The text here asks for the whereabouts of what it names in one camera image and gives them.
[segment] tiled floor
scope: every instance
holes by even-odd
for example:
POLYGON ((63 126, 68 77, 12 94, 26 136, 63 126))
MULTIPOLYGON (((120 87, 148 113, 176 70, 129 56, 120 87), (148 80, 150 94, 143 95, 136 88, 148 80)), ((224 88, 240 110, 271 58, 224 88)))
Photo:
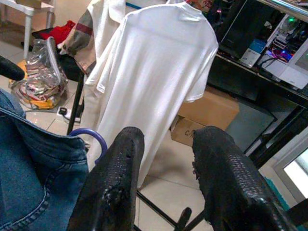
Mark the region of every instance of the tiled floor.
MULTIPOLYGON (((23 58, 22 28, 12 25, 0 27, 0 55, 18 63, 23 58)), ((69 81, 68 92, 60 105, 71 108, 74 101, 77 83, 69 81)), ((0 77, 0 88, 9 91, 8 80, 0 77)), ((55 113, 28 112, 27 119, 37 126, 50 132, 65 135, 67 123, 56 118, 55 113)), ((166 135, 154 160, 149 176, 141 193, 147 196, 169 216, 177 221, 186 207, 192 209, 192 218, 204 208, 204 199, 198 189, 198 182, 193 175, 192 149, 171 140, 170 133, 166 135)), ((172 227, 153 212, 148 206, 137 199, 136 220, 143 231, 171 231, 172 227)), ((211 231, 212 227, 203 221, 194 230, 211 231)))

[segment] plastic bag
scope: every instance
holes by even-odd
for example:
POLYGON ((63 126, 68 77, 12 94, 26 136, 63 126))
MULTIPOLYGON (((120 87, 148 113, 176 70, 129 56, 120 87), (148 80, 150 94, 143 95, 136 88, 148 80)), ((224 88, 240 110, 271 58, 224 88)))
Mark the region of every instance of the plastic bag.
POLYGON ((12 92, 30 109, 52 109, 65 92, 68 80, 58 65, 53 37, 34 40, 26 61, 26 77, 11 82, 12 92))

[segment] clothes hanger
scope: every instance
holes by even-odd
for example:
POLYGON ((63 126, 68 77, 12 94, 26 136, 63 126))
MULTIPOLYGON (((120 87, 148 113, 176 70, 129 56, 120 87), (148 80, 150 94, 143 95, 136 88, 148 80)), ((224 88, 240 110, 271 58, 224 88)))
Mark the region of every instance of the clothes hanger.
POLYGON ((105 155, 105 153, 107 152, 108 147, 107 147, 105 139, 98 132, 93 131, 92 129, 89 129, 89 128, 76 129, 76 130, 72 131, 69 135, 70 136, 77 136, 77 135, 80 135, 80 134, 87 134, 87 135, 93 136, 100 143, 100 145, 102 147, 102 154, 95 161, 95 163, 97 163, 100 160, 100 158, 103 155, 105 155))
POLYGON ((129 7, 131 7, 131 8, 134 8, 134 9, 136 9, 136 10, 142 9, 142 7, 137 6, 137 5, 135 5, 135 4, 131 4, 131 3, 129 3, 129 2, 126 2, 126 5, 129 6, 129 7))

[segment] blue jeans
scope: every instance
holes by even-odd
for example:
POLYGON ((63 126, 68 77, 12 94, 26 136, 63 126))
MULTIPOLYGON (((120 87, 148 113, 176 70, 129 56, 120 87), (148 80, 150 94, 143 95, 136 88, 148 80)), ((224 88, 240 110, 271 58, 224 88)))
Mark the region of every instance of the blue jeans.
POLYGON ((0 89, 0 231, 65 231, 87 174, 82 139, 34 126, 0 89))

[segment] black panel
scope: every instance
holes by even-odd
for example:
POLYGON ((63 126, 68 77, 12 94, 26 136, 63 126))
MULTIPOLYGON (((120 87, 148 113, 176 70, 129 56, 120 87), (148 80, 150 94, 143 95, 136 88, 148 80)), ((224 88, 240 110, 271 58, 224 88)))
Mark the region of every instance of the black panel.
POLYGON ((274 9, 270 6, 247 0, 219 48, 236 58, 241 58, 273 12, 274 9))

